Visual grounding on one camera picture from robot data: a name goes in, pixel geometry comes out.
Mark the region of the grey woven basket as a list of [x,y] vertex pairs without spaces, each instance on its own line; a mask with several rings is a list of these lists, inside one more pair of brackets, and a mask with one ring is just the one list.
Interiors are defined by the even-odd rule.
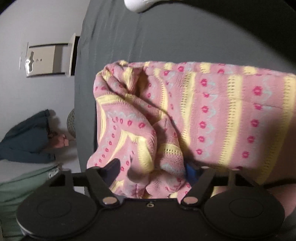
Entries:
[[67,130],[69,134],[76,138],[76,130],[75,130],[75,111],[72,109],[67,117]]

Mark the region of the beige wooden chair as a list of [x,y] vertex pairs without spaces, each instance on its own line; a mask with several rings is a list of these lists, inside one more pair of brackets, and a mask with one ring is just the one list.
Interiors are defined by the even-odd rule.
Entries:
[[51,75],[75,75],[78,42],[80,37],[73,34],[67,43],[31,45],[24,43],[19,57],[20,70],[27,78]]

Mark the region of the green curtain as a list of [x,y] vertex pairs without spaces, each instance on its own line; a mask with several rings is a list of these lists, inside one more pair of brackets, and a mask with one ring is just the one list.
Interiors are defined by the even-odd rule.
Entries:
[[53,165],[1,183],[1,240],[21,240],[23,238],[16,221],[18,206],[37,188],[55,176],[60,169],[59,165]]

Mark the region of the grey bed sheet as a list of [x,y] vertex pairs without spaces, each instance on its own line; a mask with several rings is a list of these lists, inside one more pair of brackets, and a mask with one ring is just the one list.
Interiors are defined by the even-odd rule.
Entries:
[[91,1],[75,70],[81,170],[97,147],[95,75],[118,60],[226,63],[295,73],[295,1],[165,1],[140,14],[123,1]]

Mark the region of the pink hanging garment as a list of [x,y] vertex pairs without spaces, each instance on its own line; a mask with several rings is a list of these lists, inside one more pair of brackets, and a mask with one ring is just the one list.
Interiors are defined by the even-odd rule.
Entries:
[[48,135],[48,147],[52,149],[60,149],[69,146],[69,140],[64,134],[59,134],[57,132],[51,132]]

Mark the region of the white glove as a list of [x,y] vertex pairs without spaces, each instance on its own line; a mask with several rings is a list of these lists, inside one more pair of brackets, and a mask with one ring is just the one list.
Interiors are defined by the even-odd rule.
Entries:
[[159,2],[159,0],[124,0],[128,10],[134,13],[141,13]]

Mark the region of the dark teal hanging jacket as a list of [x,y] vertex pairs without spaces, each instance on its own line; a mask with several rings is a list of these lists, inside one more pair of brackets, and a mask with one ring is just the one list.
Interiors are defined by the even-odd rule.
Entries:
[[11,128],[1,141],[1,160],[48,164],[55,155],[44,149],[49,144],[49,110],[40,111]]

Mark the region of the pink striped knit sweater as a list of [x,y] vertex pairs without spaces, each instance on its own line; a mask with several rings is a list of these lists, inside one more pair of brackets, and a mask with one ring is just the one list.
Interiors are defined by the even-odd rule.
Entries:
[[117,158],[112,191],[181,199],[185,161],[242,168],[260,184],[295,178],[295,75],[207,62],[118,61],[97,73],[97,150]]

